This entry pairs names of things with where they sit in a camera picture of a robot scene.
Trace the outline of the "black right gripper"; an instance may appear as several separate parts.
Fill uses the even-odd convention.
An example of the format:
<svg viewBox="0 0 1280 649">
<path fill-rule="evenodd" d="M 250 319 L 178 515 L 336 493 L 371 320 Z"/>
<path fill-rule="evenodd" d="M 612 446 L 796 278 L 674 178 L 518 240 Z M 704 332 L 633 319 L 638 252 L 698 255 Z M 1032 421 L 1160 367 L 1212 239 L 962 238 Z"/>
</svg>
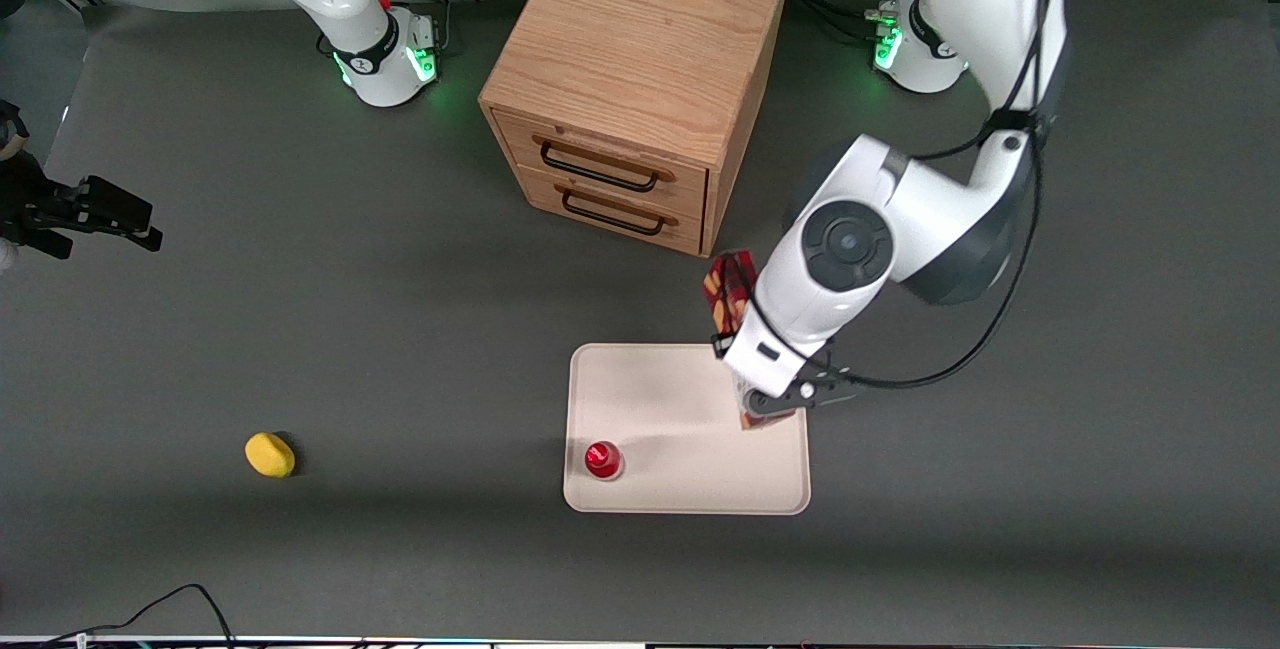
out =
<svg viewBox="0 0 1280 649">
<path fill-rule="evenodd" d="M 1 163 L 3 239 L 55 260 L 67 260 L 74 239 L 59 230 L 91 234 L 79 221 L 77 202 L 84 189 L 84 212 L 105 225 L 110 236 L 120 236 L 147 252 L 159 252 L 163 230 L 151 228 L 154 207 L 99 175 L 87 175 L 77 184 L 51 180 L 32 154 L 20 151 Z"/>
</svg>

